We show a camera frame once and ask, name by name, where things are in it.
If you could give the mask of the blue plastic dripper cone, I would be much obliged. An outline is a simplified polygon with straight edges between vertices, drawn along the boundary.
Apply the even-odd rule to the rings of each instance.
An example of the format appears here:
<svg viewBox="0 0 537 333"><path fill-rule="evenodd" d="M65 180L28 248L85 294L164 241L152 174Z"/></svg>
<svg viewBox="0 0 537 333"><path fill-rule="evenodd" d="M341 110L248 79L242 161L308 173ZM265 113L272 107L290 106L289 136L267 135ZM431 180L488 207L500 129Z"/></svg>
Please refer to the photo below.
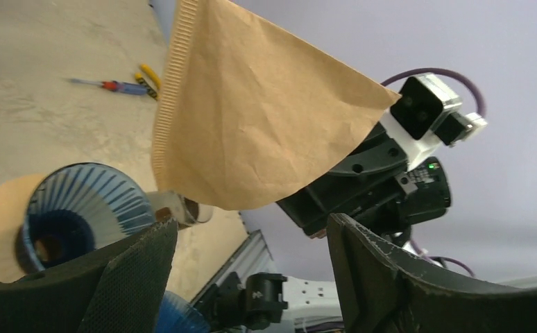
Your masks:
<svg viewBox="0 0 537 333"><path fill-rule="evenodd" d="M25 273L63 264L155 223L140 186L105 164L81 162L45 177L33 190L15 240Z"/></svg>

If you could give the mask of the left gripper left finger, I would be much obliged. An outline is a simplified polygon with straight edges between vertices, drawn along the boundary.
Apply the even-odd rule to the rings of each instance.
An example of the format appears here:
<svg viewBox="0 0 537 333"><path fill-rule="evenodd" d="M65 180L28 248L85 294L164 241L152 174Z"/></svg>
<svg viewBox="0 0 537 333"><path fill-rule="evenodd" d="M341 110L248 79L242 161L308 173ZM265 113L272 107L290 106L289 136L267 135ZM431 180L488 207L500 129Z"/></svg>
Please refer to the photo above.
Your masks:
<svg viewBox="0 0 537 333"><path fill-rule="evenodd" d="M154 332L177 236L169 219L70 262L0 282L0 332Z"/></svg>

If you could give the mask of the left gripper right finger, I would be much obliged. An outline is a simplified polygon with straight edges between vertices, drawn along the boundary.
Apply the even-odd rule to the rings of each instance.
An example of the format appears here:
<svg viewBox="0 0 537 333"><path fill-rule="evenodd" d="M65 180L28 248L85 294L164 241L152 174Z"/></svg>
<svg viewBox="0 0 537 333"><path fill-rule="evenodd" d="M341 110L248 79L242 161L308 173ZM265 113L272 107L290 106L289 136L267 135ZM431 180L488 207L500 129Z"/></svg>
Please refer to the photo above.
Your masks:
<svg viewBox="0 0 537 333"><path fill-rule="evenodd" d="M345 214L330 215L327 240L347 332L537 332L537 287L446 270Z"/></svg>

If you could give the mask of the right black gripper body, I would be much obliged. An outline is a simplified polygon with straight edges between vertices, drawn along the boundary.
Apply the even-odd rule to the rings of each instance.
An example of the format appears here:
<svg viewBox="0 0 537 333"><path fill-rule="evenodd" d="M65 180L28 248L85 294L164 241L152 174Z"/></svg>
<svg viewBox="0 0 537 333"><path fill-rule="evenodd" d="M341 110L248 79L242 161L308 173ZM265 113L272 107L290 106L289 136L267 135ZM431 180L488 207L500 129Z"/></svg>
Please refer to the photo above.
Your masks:
<svg viewBox="0 0 537 333"><path fill-rule="evenodd" d="M413 225L443 216L452 204L439 160L409 170L407 154L380 124L326 178L325 219L346 214L387 238L408 239Z"/></svg>

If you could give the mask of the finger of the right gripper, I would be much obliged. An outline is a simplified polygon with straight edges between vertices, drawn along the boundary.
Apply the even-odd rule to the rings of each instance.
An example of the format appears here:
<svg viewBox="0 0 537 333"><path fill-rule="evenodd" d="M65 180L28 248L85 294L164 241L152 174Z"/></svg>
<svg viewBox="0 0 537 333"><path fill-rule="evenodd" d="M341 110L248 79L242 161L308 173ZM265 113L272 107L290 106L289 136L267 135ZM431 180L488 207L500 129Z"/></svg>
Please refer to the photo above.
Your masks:
<svg viewBox="0 0 537 333"><path fill-rule="evenodd" d="M389 179L387 171L357 176L325 174L277 205L307 236L325 228L333 213L354 216L373 204L373 191Z"/></svg>

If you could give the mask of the brown paper coffee filter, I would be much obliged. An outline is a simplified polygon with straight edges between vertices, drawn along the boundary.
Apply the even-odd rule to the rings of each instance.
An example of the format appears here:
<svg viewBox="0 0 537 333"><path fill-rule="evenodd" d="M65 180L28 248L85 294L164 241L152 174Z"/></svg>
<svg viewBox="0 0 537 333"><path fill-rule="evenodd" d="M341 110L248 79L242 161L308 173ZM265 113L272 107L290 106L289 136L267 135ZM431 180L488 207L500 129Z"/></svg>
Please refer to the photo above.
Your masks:
<svg viewBox="0 0 537 333"><path fill-rule="evenodd" d="M153 127L156 186L262 207L341 162L399 99L232 1L177 1Z"/></svg>

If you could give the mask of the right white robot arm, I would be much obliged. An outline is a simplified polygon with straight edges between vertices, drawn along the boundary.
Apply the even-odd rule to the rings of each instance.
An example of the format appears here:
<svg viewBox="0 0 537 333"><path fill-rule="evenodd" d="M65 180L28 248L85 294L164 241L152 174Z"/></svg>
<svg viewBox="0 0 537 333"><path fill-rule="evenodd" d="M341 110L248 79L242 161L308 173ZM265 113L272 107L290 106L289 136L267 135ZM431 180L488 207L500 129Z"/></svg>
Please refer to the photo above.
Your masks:
<svg viewBox="0 0 537 333"><path fill-rule="evenodd" d="M451 195L433 156L435 131L413 138L399 125L378 124L347 158L278 202L309 237L323 237L328 216L345 213L397 246L413 225L447 212ZM333 282L275 272L260 232L254 232L194 300L213 332L333 332L343 327Z"/></svg>

